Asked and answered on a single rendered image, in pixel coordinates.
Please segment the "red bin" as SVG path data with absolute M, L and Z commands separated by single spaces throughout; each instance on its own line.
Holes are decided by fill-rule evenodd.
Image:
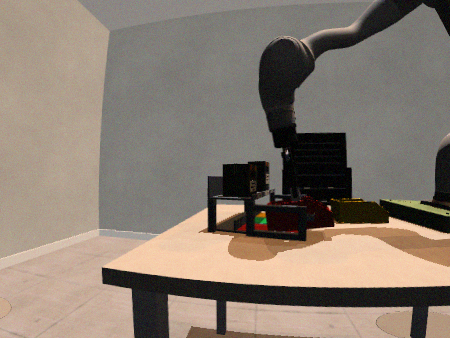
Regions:
M 328 206 L 311 197 L 302 197 L 301 201 L 296 202 L 292 202 L 291 199 L 272 201 L 266 205 L 307 206 L 307 214 L 315 213 L 315 221 L 307 221 L 307 230 L 335 227 L 333 212 L 330 211 Z M 298 213 L 265 212 L 265 215 L 269 231 L 286 232 L 298 230 Z

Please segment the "yellow bin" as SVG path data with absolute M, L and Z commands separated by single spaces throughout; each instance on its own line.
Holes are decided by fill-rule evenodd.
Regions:
M 375 201 L 331 199 L 331 212 L 334 220 L 340 224 L 389 223 L 389 212 Z

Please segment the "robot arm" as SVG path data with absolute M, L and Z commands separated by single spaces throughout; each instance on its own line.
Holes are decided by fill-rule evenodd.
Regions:
M 297 127 L 295 89 L 314 71 L 315 60 L 321 54 L 356 45 L 397 23 L 422 3 L 435 8 L 450 36 L 450 0 L 375 0 L 347 28 L 322 30 L 302 40 L 290 36 L 272 40 L 259 65 L 259 94 L 269 131 Z M 433 198 L 421 200 L 421 204 L 450 211 L 450 133 L 438 148 Z

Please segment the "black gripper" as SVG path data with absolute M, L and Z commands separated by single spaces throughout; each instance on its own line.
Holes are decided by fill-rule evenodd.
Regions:
M 296 127 L 294 126 L 288 126 L 288 127 L 282 127 L 279 129 L 276 129 L 272 131 L 272 137 L 274 142 L 275 148 L 282 148 L 283 152 L 281 152 L 281 156 L 283 158 L 284 166 L 286 169 L 287 179 L 288 179 L 288 185 L 287 188 L 290 188 L 290 194 L 291 194 L 291 200 L 294 201 L 301 201 L 300 197 L 300 191 L 299 191 L 299 184 L 296 180 L 296 174 L 295 174 L 295 154 L 294 150 L 291 150 L 291 146 L 294 146 L 298 143 L 298 137 L 296 132 Z M 290 153 L 291 152 L 291 153 Z M 294 165 L 295 164 L 295 165 Z

